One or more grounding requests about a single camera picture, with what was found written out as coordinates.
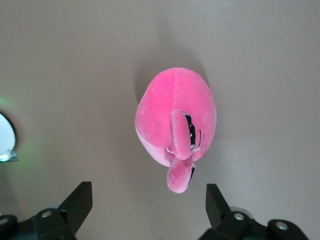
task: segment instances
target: metal screw head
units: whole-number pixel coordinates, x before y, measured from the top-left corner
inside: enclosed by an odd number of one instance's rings
[[[42,213],[41,217],[47,218],[47,217],[49,217],[50,215],[51,215],[51,212],[50,212],[50,211],[46,211],[46,212]]]
[[[8,218],[4,218],[0,220],[0,225],[6,224],[8,222]]]
[[[242,221],[243,219],[245,219],[245,216],[243,216],[241,213],[237,212],[234,214],[235,219]]]
[[[275,223],[275,225],[278,227],[278,229],[281,229],[281,230],[283,230],[283,231],[285,231],[285,230],[288,229],[287,224],[285,224],[285,223],[282,222],[282,221],[277,221],[277,222]]]

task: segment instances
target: plush toy fin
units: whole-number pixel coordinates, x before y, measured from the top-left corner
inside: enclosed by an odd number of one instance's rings
[[[171,112],[170,130],[174,155],[180,160],[190,158],[192,154],[191,136],[187,118],[181,110],[175,109]]]
[[[177,194],[187,190],[188,184],[195,170],[192,159],[179,160],[175,158],[169,167],[166,182],[169,189]]]

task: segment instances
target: black eyelash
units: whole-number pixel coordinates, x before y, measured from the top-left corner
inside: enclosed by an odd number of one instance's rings
[[[199,141],[199,146],[200,146],[200,144],[201,144],[201,129],[199,129],[199,131],[200,131],[200,141]]]

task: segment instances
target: plush toy eye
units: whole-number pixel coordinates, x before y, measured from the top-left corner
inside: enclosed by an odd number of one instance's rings
[[[182,113],[185,115],[185,118],[188,122],[188,127],[189,127],[189,132],[190,132],[190,142],[191,142],[190,149],[192,150],[196,145],[196,128],[192,124],[191,116],[185,112],[182,112]]]

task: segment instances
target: pink plush toy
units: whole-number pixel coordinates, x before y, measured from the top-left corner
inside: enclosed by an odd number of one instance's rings
[[[196,72],[170,68],[149,84],[136,111],[135,129],[149,154],[169,167],[166,180],[171,191],[187,189],[194,162],[214,138],[216,122],[214,98]]]

